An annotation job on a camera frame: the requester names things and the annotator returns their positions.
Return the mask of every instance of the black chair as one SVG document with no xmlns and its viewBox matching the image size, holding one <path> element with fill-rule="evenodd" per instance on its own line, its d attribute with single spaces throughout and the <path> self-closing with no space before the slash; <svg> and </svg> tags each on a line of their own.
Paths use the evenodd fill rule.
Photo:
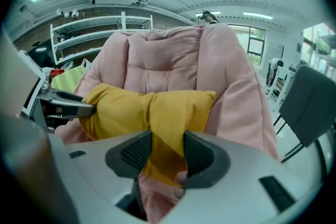
<svg viewBox="0 0 336 224">
<path fill-rule="evenodd" d="M 279 109 L 280 118 L 293 130 L 300 143 L 281 161 L 286 162 L 304 147 L 308 147 L 324 134 L 336 118 L 336 83 L 320 72 L 301 66 L 295 73 L 293 84 Z"/>
</svg>

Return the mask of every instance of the white floor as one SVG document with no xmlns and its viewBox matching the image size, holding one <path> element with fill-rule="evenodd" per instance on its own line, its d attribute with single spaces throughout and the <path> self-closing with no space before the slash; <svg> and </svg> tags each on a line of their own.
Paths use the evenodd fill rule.
<svg viewBox="0 0 336 224">
<path fill-rule="evenodd" d="M 266 79 L 259 78 L 262 85 L 265 85 Z M 271 98 L 268 99 L 270 108 L 274 105 L 275 101 Z M 279 113 L 278 111 L 271 110 L 271 118 L 274 122 Z M 283 119 L 277 123 L 276 131 L 282 126 Z M 291 128 L 286 124 L 285 127 L 277 135 L 277 149 L 280 159 L 283 159 L 285 154 L 299 144 L 299 140 Z M 323 170 L 321 167 L 321 160 L 318 154 L 317 146 L 315 143 L 311 144 L 308 148 L 302 149 L 294 157 L 286 161 L 283 165 L 289 168 L 294 174 L 304 180 L 308 186 L 313 187 L 321 183 Z"/>
</svg>

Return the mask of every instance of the metal shelving unit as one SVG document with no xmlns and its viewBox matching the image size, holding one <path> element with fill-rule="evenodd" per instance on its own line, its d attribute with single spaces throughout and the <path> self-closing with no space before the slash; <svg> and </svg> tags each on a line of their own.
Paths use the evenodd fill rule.
<svg viewBox="0 0 336 224">
<path fill-rule="evenodd" d="M 142 25 L 142 29 L 130 29 L 127 28 L 128 24 L 132 25 Z M 96 31 L 84 35 L 80 35 L 77 37 L 66 39 L 62 42 L 54 44 L 54 34 L 57 33 L 59 35 L 71 33 L 73 31 L 78 31 L 90 27 L 96 26 L 104 26 L 104 25 L 116 25 L 116 29 L 111 30 L 104 30 L 104 31 Z M 95 53 L 100 51 L 102 47 L 99 48 L 90 48 L 86 51 L 79 52 L 72 55 L 63 56 L 63 49 L 69 48 L 73 45 L 77 45 L 89 40 L 99 39 L 99 38 L 106 38 L 112 35 L 114 32 L 129 32 L 129 31 L 146 31 L 153 29 L 153 16 L 151 15 L 149 18 L 147 17 L 138 17 L 138 16 L 126 16 L 125 12 L 121 12 L 120 16 L 100 16 L 100 17 L 93 17 L 87 18 L 82 20 L 75 20 L 74 22 L 64 24 L 58 27 L 53 28 L 53 25 L 50 25 L 50 39 L 51 39 L 51 46 L 53 49 L 53 55 L 55 64 L 59 63 L 66 63 L 78 57 Z M 61 57 L 57 59 L 56 51 L 60 51 Z"/>
</svg>

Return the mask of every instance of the yellow pillow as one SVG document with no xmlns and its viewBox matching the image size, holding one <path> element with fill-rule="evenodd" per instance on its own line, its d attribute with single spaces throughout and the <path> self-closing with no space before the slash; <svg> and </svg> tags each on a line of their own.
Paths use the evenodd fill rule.
<svg viewBox="0 0 336 224">
<path fill-rule="evenodd" d="M 178 186 L 176 173 L 187 170 L 183 133 L 204 131 L 215 97 L 213 91 L 193 90 L 141 94 L 102 83 L 83 99 L 96 113 L 79 121 L 93 140 L 151 130 L 152 154 L 143 172 Z"/>
</svg>

